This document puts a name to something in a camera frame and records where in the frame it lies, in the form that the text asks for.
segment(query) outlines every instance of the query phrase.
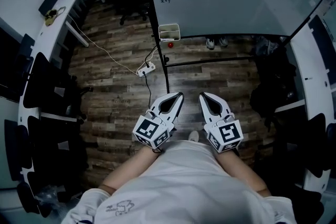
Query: electrical outlet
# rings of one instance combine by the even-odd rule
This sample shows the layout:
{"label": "electrical outlet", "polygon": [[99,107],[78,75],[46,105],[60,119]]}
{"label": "electrical outlet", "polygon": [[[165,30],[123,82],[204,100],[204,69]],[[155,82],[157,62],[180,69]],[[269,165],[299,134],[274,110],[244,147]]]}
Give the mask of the electrical outlet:
{"label": "electrical outlet", "polygon": [[145,64],[145,66],[143,68],[138,70],[138,76],[139,77],[141,77],[141,78],[144,77],[143,72],[145,72],[145,74],[148,74],[148,73],[155,70],[155,65],[152,62],[148,62],[148,65],[149,65],[149,67],[147,67],[146,64]]}

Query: white marker cube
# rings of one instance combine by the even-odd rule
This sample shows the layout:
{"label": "white marker cube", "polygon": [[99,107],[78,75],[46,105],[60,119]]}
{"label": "white marker cube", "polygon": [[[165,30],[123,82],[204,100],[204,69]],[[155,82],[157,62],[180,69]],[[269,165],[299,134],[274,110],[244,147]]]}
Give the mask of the white marker cube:
{"label": "white marker cube", "polygon": [[219,153],[236,148],[243,138],[238,120],[232,122],[221,120],[207,132],[207,139]]}
{"label": "white marker cube", "polygon": [[153,149],[170,137],[169,127],[162,124],[162,120],[158,117],[151,120],[140,116],[133,129],[133,134],[139,142]]}

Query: white desk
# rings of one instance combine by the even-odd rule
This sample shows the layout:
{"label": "white desk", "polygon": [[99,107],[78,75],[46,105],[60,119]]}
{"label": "white desk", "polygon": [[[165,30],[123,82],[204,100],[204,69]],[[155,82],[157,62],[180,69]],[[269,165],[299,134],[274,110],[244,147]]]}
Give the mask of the white desk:
{"label": "white desk", "polygon": [[[51,26],[46,26],[45,24],[43,24],[41,31],[39,32],[39,35],[35,41],[35,45],[32,48],[32,52],[31,52],[31,56],[34,58],[36,58],[36,55],[39,52],[42,52],[43,55],[50,60],[51,55],[52,55],[52,51],[56,45],[59,33],[63,27],[63,25],[65,24],[68,29],[69,26],[67,25],[68,22],[67,20],[67,15],[70,13],[71,9],[73,8],[74,4],[75,4],[76,0],[58,0],[56,2],[56,4],[54,5],[55,9],[59,9],[61,7],[66,7],[65,11],[59,15],[54,23]],[[83,40],[81,40],[81,36],[74,30],[74,29],[69,29],[73,34],[75,34],[75,36],[83,43]],[[31,108],[31,109],[27,109],[23,106],[23,99],[24,99],[24,95],[26,92],[26,87],[27,84],[25,86],[25,90],[23,95],[20,97],[20,102],[19,102],[19,110],[18,110],[18,125],[23,125],[28,129],[28,118],[29,116],[34,116],[36,118],[40,118],[40,108]],[[28,178],[27,178],[27,174],[28,172],[33,172],[34,171],[34,166],[32,165],[32,167],[30,169],[25,169],[22,168],[22,174],[24,177],[24,180],[26,183],[29,184],[28,182]]]}
{"label": "white desk", "polygon": [[[276,109],[280,112],[300,105],[306,105],[307,118],[312,119],[323,113],[325,124],[334,123],[334,109],[326,67],[319,47],[308,24],[306,24],[291,40],[291,48],[296,58],[302,78],[305,100],[289,104]],[[324,192],[329,180],[330,170],[323,171],[321,178],[316,178],[306,171],[303,188],[306,190]]]}

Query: cartoon drawing on shirt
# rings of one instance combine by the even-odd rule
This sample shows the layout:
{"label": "cartoon drawing on shirt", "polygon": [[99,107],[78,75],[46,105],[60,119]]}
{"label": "cartoon drawing on shirt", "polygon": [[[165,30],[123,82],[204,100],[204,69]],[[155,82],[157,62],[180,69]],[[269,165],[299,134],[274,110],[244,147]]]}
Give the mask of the cartoon drawing on shirt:
{"label": "cartoon drawing on shirt", "polygon": [[106,212],[116,212],[115,216],[121,216],[127,214],[131,208],[134,206],[131,200],[121,201],[114,205],[109,205],[106,208]]}

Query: forearm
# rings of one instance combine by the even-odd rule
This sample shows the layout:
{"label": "forearm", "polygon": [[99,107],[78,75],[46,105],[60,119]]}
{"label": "forearm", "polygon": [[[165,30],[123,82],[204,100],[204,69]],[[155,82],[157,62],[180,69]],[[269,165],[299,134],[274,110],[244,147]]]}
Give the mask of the forearm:
{"label": "forearm", "polygon": [[225,151],[215,155],[220,166],[230,176],[236,177],[260,195],[271,196],[265,182],[247,166],[233,151]]}
{"label": "forearm", "polygon": [[158,156],[158,153],[154,153],[151,148],[144,146],[137,154],[111,172],[99,188],[112,194],[122,185],[145,172]]}

